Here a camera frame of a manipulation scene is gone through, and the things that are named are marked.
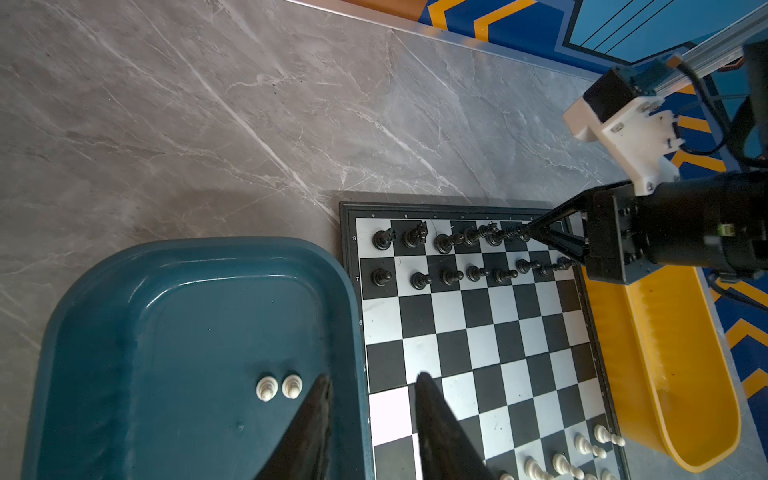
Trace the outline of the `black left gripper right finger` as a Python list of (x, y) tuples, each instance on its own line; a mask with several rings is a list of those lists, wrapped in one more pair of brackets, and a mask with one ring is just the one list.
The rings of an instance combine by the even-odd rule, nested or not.
[(494, 479), (427, 372), (417, 376), (415, 413), (424, 479)]

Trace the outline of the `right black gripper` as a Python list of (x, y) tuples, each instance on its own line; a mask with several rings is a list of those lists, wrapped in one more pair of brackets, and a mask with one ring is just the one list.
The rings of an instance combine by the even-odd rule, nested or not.
[[(550, 230), (586, 211), (585, 238)], [(631, 182), (582, 192), (527, 224), (530, 237), (586, 267), (590, 280), (630, 285), (660, 269), (650, 261)]]

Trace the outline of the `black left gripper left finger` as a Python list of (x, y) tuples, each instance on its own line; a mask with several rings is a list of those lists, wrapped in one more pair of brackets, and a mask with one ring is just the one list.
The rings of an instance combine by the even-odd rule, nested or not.
[(332, 382), (328, 374), (321, 374), (255, 479), (325, 479), (329, 471), (332, 409)]

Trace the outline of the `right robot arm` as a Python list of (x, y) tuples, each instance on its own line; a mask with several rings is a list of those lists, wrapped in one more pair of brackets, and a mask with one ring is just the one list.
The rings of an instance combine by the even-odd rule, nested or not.
[(752, 133), (767, 132), (767, 35), (741, 48), (750, 91), (732, 119), (712, 111), (735, 171), (683, 180), (671, 154), (688, 153), (679, 120), (663, 108), (662, 84), (680, 74), (706, 108), (702, 77), (728, 61), (732, 29), (684, 55), (642, 70), (614, 67), (565, 112), (572, 135), (601, 143), (626, 172), (622, 182), (583, 191), (527, 224), (483, 227), (500, 243), (536, 240), (559, 250), (559, 267), (581, 266), (596, 306), (603, 359), (623, 429), (635, 441), (699, 473), (736, 448), (735, 391), (697, 270), (713, 286), (767, 271), (767, 159), (749, 157)]

